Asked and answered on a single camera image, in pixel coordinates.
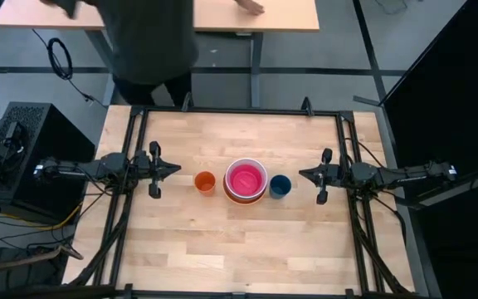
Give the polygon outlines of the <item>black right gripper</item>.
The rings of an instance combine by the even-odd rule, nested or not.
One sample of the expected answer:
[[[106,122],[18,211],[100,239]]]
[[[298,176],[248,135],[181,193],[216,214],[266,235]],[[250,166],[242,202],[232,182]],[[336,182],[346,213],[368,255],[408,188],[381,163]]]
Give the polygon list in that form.
[[[306,179],[319,188],[319,194],[316,198],[318,205],[324,205],[328,200],[328,186],[342,188],[344,186],[345,171],[338,164],[331,164],[333,151],[325,148],[321,155],[321,163],[311,169],[302,169],[299,174],[303,174]]]

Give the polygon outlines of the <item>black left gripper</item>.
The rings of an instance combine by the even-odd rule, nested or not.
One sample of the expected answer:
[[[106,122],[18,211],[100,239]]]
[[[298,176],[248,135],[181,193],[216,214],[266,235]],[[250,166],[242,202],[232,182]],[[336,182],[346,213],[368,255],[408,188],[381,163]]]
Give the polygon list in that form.
[[[140,150],[135,155],[135,165],[138,180],[151,179],[149,196],[153,199],[161,198],[159,181],[165,180],[169,175],[178,172],[181,166],[165,162],[161,159],[161,147],[157,141],[149,144],[149,155]]]

